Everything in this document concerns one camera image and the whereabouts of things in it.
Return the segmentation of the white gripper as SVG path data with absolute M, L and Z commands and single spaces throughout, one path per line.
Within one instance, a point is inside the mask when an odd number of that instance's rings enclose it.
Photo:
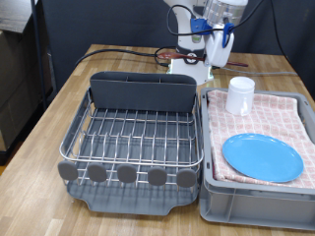
M 204 65 L 206 67 L 223 67 L 226 65 L 234 42 L 234 33 L 230 32 L 232 24 L 216 25 L 213 32 L 205 36 Z

